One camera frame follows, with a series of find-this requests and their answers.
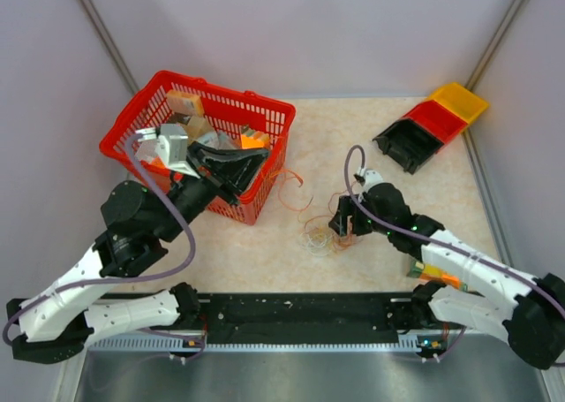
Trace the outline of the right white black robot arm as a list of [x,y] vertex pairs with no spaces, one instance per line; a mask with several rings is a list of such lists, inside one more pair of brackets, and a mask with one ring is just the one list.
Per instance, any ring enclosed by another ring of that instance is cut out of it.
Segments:
[[411,307],[418,325],[458,323],[506,342],[537,369],[563,367],[564,281],[560,277],[551,273],[535,277],[481,254],[443,224],[411,212],[390,183],[341,196],[328,226],[341,237],[383,234],[399,252],[443,269],[471,288],[462,292],[433,285]]

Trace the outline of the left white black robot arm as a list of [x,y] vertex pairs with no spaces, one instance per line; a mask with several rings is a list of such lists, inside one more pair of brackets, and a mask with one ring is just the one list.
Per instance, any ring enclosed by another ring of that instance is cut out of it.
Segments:
[[100,303],[116,285],[148,280],[146,270],[167,253],[163,243],[188,232],[216,198],[236,205],[262,164],[266,148],[220,150],[197,141],[174,154],[163,141],[159,157],[171,176],[165,193],[153,181],[126,180],[101,212],[107,226],[83,257],[50,288],[6,305],[6,325],[19,326],[4,341],[15,360],[55,364],[94,343],[134,330],[188,330],[200,318],[196,291],[187,283],[126,302]]

